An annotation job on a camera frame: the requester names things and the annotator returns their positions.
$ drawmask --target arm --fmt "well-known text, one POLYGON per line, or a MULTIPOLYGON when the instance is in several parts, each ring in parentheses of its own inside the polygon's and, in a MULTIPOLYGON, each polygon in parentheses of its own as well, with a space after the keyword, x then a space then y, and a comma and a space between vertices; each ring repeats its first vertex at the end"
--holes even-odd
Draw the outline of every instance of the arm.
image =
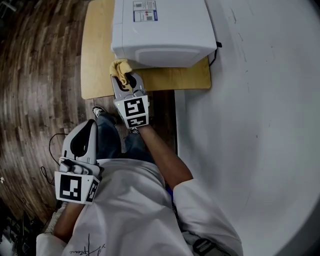
POLYGON ((54 227, 53 235, 68 243, 83 208, 83 204, 69 202, 54 227))
POLYGON ((160 173, 172 190, 176 185, 193 179, 188 167, 150 125, 140 126, 138 130, 160 173))

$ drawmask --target person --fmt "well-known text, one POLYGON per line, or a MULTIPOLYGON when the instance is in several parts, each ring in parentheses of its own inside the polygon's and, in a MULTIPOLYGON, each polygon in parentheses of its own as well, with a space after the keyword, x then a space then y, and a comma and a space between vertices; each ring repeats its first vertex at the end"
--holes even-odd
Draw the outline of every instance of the person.
POLYGON ((94 202, 69 202, 53 233, 37 237, 38 256, 243 255, 217 203, 150 125, 131 129, 121 153, 114 118, 93 112, 104 167, 94 202))

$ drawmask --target leg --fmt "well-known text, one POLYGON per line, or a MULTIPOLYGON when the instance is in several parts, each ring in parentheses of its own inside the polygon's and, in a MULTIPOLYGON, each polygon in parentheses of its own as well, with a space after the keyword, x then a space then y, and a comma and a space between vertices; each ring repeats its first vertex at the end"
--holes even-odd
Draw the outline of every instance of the leg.
POLYGON ((154 164, 155 161, 147 151, 144 140, 139 133, 129 133, 125 138, 126 153, 124 156, 129 159, 142 160, 154 164))
POLYGON ((96 159, 117 158, 121 153, 121 142, 113 117, 102 111, 98 115, 97 125, 98 153, 96 159))

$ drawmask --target yellow rag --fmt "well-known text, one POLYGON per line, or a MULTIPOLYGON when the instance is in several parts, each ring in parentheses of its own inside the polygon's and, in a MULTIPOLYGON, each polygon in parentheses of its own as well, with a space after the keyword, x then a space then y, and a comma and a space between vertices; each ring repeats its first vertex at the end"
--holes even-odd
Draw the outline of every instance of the yellow rag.
POLYGON ((117 77, 119 81, 122 83, 123 89, 129 89, 131 92, 133 91, 132 87, 129 85, 129 81, 126 77, 126 73, 132 71, 132 68, 128 64, 127 59, 117 59, 113 61, 110 65, 110 75, 112 77, 117 77))

